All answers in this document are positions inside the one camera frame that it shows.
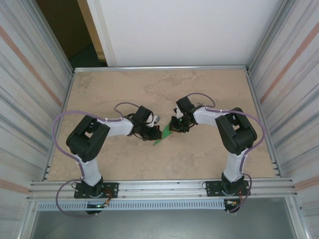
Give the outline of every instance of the orange stripe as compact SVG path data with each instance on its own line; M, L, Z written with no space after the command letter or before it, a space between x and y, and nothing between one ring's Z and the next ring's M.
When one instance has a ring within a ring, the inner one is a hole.
M0 179L0 188L8 189L8 190L15 191L18 193L24 193L24 194L29 193L28 188L22 187L20 185L17 185L15 183L12 183L9 181L5 181L3 179Z
M313 186L319 185L319 176L310 178L308 180L302 181L300 183L295 184L295 189L298 190L304 190Z
M278 82L283 78L295 60L302 54L302 52L306 49L306 47L310 44L310 42L315 38L317 33L319 32L319 22L315 25L315 27L311 30L305 40L302 42L298 50L295 52L290 61L286 64L286 66L282 69L279 75L276 77L274 82L270 85L269 89L265 92L263 97L260 99L260 102L263 103L269 93L274 89L274 87L278 84Z
M44 87L44 89L49 93L49 95L54 99L54 101L61 106L62 103L59 98L54 94L54 92L50 89L50 87L45 83L40 74L36 71L36 69L32 66L29 60L24 56L24 54L19 50L16 44L12 41L10 36L6 33L6 31L0 26L0 36L4 39L4 41L8 44L8 46L14 51L14 53L19 57L21 62L26 66L26 68L34 75L34 77L39 81L39 83Z

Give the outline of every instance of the green object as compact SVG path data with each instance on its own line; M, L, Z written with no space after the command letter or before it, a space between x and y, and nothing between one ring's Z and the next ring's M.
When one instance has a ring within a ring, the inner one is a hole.
M164 130L161 133L161 139L156 140L155 143L153 144L153 146L158 144L159 142L161 142L163 139L165 139L166 137L168 137L171 134L172 134L172 131L169 131L169 125L166 125Z

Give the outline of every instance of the robotic arm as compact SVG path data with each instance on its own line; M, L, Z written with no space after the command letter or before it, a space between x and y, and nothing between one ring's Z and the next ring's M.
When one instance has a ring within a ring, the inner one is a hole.
M80 160L85 175L81 182L82 194L92 198L102 195L103 178L98 169L97 155L106 138L139 134L143 141L161 139L160 127L157 125L159 120L159 116L143 106L123 119L101 121L85 116L66 140L71 153Z
M232 111L242 112L240 108ZM222 173L222 188L225 195L234 195L244 183L242 158L248 148L253 146L257 134L248 121L240 114L210 112L203 105L194 106L188 97L176 102L174 109L176 116L172 116L169 130L175 132L189 132L197 124L217 126L223 145L228 151L227 166Z

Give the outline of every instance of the purple cable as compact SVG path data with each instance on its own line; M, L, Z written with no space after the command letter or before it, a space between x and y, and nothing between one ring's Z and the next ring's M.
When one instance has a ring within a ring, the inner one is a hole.
M120 114L121 118L120 119L108 119L108 122L119 122L123 119L124 115L122 114L122 112L120 112L119 110L117 110L116 108L120 105L131 105L131 106L135 106L137 108L139 108L138 105L134 104L134 103L131 103L131 102L121 102L121 103L118 103L116 106L114 106L114 110Z
M94 214L91 214L91 215L76 215L76 214L67 213L66 211L64 211L64 210L59 206L59 202L58 202L59 193L61 192L62 188L63 188L65 185L67 185L67 184L70 183L70 182L80 182L80 181L82 181L82 179L72 179L72 180L67 181L66 183L63 183L62 186L59 188L58 192L56 193L56 196L55 196L55 204L56 204L56 207L60 210L60 212L63 213L64 215L67 215L67 216L72 217L72 218L89 218L89 217L94 216Z
M105 121L105 119L104 119L104 118L101 118L101 117L98 117L98 116L95 116L95 115L93 115L93 114L87 113L87 112L83 112L83 111L66 111L66 112L63 112L63 113L59 114L59 115L55 118L55 120L54 120L54 122L53 122L51 136L52 136L52 140L53 140L53 143L54 143L55 147L56 147L61 153L65 154L66 156L69 156L70 158L73 158L75 161L78 162L79 167L80 167L80 170L81 170L81 175L82 175L82 177L84 178L85 175L84 175L83 167L82 167L82 165L81 165L81 161L80 161L78 158L74 157L72 154L69 154L69 153L67 153L66 151L64 151L64 150L58 145L58 142L56 141L56 138L55 138L55 126L56 126L57 122L59 121L59 119L60 119L62 116L68 115L68 114L82 114L82 115L87 115L87 116L91 116L91 117L96 118L96 119L101 120L101 121Z
M190 94L188 94L188 95L187 95L187 96L185 96L185 97L188 97L188 96L191 96L191 95L201 95L201 96L205 96L205 97L209 98L209 99L210 99L210 101L212 101L214 105L213 105L213 106L206 106L206 107L214 108L214 107L216 106L215 101L214 101L214 100L213 100L210 96L208 96L208 95L206 95L206 94L204 94L204 93L194 92L194 93L190 93Z
M213 113L234 113L234 114L239 114L239 115L247 116L247 117L249 117L249 118L252 118L254 121L256 121L256 122L260 125L260 127L261 127L261 129L262 129L262 131L263 131L263 135L262 135L261 139L260 139L254 146L252 146L251 148L249 148L249 149L244 153L244 155L243 155L243 157L242 157L242 159L241 159L239 171L240 171L243 175L249 177L250 185L249 185L249 189L248 189L248 192L247 192L246 197L242 200L242 202L241 202L236 208L234 208L234 209L232 209L232 210L229 211L229 212L231 213L231 212L237 210L241 205L243 205L243 203L246 201L246 199L248 198L248 196L249 196L249 194L250 194L253 180L252 180L252 178L251 178L251 176L250 176L249 174L243 173L243 165L244 165L245 158L246 158L247 154L248 154L251 150L253 150L254 148L256 148L258 145L260 145L260 144L262 143L262 141L264 141L265 136L266 136L266 128L265 128L264 125L259 121L259 119L257 119L256 117L254 117L254 116L252 116L252 115L250 115L250 114L244 113L244 112L240 112L240 111L223 111L223 110L213 110L213 109L206 109L206 110L207 110L208 112L213 112Z

